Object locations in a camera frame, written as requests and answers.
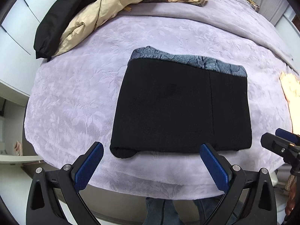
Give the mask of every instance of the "bed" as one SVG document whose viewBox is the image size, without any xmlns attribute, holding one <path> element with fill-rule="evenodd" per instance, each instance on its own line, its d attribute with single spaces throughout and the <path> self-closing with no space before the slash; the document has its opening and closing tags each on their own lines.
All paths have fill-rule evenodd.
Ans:
<svg viewBox="0 0 300 225">
<path fill-rule="evenodd" d="M 75 48 L 38 69 L 25 134 L 38 155 L 61 168 L 94 141 L 104 157 L 90 184 L 154 198 L 192 200 L 219 195 L 199 155 L 143 152 L 118 159 L 109 150 L 117 99 L 132 51 L 152 46 L 171 54 L 203 55 L 242 65 L 248 75 L 252 147 L 222 153 L 244 170 L 270 172 L 282 158 L 260 146 L 265 132 L 292 130 L 280 73 L 295 73 L 275 27 L 245 0 L 130 5 Z"/>
</svg>

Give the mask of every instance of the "curtain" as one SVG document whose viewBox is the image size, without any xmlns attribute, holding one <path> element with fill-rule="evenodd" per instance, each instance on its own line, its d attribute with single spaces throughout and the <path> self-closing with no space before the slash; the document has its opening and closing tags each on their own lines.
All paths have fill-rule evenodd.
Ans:
<svg viewBox="0 0 300 225">
<path fill-rule="evenodd" d="M 289 6 L 287 0 L 254 0 L 260 6 L 258 13 L 264 16 L 274 26 Z"/>
</svg>

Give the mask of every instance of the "blue gripper pad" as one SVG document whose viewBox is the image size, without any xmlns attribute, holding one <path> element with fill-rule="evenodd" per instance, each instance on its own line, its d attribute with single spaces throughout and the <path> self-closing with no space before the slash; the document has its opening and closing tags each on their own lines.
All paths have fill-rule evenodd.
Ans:
<svg viewBox="0 0 300 225">
<path fill-rule="evenodd" d="M 88 185 L 93 173 L 95 172 L 99 162 L 104 154 L 103 145 L 98 142 L 96 147 L 92 150 L 90 155 L 83 162 L 74 178 L 74 188 L 76 192 L 84 190 Z"/>
<path fill-rule="evenodd" d="M 300 144 L 300 138 L 295 135 L 295 134 L 292 134 L 286 130 L 283 130 L 283 129 L 276 129 L 275 131 L 275 135 L 280 137 L 280 138 L 283 138 L 287 141 L 290 141 L 296 145 L 299 145 Z"/>
<path fill-rule="evenodd" d="M 229 189 L 228 175 L 206 144 L 200 146 L 200 156 L 218 189 L 226 193 Z"/>
</svg>

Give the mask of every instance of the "person's leg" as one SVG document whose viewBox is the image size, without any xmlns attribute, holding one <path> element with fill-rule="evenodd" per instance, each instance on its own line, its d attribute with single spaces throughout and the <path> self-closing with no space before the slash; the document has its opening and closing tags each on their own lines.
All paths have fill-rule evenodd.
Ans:
<svg viewBox="0 0 300 225">
<path fill-rule="evenodd" d="M 223 195 L 194 200 L 194 204 L 198 207 L 200 225 L 204 224 L 204 222 L 209 218 L 209 216 L 221 200 L 222 196 Z M 236 221 L 242 207 L 243 203 L 239 201 L 226 225 L 231 225 Z"/>
<path fill-rule="evenodd" d="M 184 225 L 172 200 L 147 197 L 146 205 L 147 217 L 143 225 Z"/>
</svg>

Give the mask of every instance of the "black cloth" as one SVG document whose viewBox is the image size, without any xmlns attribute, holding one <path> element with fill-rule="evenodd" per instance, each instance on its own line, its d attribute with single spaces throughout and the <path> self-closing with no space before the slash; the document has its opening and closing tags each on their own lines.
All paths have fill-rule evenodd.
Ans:
<svg viewBox="0 0 300 225">
<path fill-rule="evenodd" d="M 57 0 L 39 24 L 33 48 L 36 58 L 48 60 L 58 49 L 60 37 L 72 18 L 85 6 L 96 0 Z"/>
<path fill-rule="evenodd" d="M 116 107 L 111 153 L 199 153 L 251 147 L 247 78 L 156 59 L 128 63 Z"/>
</svg>

